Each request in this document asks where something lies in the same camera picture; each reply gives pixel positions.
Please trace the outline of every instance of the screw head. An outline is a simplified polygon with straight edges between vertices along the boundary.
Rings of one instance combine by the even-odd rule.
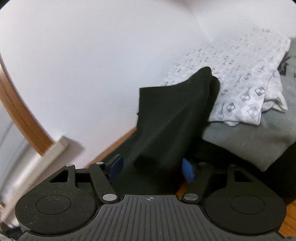
[[[105,194],[105,195],[103,196],[103,199],[104,199],[105,201],[114,201],[114,200],[117,199],[117,196],[116,196],[115,194],[111,194],[111,193],[109,193],[109,194]]]
[[[184,198],[188,201],[195,201],[198,199],[198,195],[195,193],[187,193],[185,194]]]

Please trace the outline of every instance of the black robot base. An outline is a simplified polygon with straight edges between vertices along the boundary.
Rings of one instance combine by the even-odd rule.
[[[64,166],[25,194],[19,241],[283,240],[283,200],[244,169],[183,160],[191,185],[176,195],[129,195],[110,182],[123,158],[88,169]]]

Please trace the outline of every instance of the black fabric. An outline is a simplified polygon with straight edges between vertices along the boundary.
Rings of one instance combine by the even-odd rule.
[[[124,156],[122,174],[112,184],[119,195],[177,191],[182,158],[206,124],[219,88],[204,67],[177,85],[140,89],[137,131],[103,160]]]
[[[8,3],[8,0],[0,0],[0,9],[3,8],[6,3]]]
[[[175,193],[183,181],[181,159],[225,166],[238,164],[282,197],[296,199],[296,143],[265,172],[229,151],[206,142],[200,134],[219,92],[208,67],[173,86],[140,89],[136,133],[104,162],[122,154],[125,166],[113,183],[119,195]]]

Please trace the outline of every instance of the wooden floor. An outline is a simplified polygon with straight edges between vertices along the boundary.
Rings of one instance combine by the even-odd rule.
[[[180,187],[176,193],[179,198],[181,198],[188,187],[189,184],[187,182]],[[296,236],[296,200],[287,206],[287,215],[279,232],[285,237]]]

